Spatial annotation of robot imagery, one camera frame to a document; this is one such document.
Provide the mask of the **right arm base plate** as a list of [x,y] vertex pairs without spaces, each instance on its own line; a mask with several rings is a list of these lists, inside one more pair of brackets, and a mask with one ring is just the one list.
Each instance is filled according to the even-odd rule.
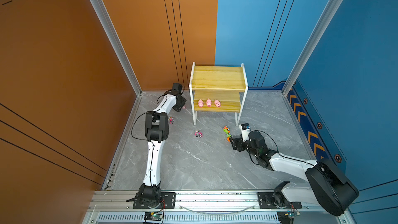
[[261,209],[302,208],[301,202],[289,202],[281,193],[264,191],[258,192],[257,196]]

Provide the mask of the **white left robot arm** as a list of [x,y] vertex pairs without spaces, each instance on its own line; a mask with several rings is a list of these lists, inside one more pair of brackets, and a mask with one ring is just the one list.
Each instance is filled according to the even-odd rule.
[[158,98],[154,110],[142,114],[145,117],[145,138],[139,140],[147,141],[148,156],[143,184],[140,186],[140,196],[154,197],[160,193],[161,156],[164,143],[170,133],[169,113],[171,110],[179,112],[185,106],[186,99],[182,93],[183,85],[174,83],[170,90]]

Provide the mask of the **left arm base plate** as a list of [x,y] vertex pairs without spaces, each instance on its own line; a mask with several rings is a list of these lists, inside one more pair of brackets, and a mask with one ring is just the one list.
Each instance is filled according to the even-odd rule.
[[133,203],[134,209],[174,209],[176,203],[175,192],[161,191],[155,194],[137,193]]

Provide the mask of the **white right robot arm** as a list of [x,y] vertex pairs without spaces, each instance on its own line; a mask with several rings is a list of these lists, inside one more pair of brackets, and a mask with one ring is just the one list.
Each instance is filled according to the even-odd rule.
[[341,216],[359,196],[357,187],[330,159],[304,160],[270,149],[265,132],[250,131],[248,139],[229,137],[232,148],[246,151],[251,161],[264,169],[283,172],[304,180],[305,184],[283,181],[262,202],[276,208],[294,208],[294,204],[310,203],[326,212]]

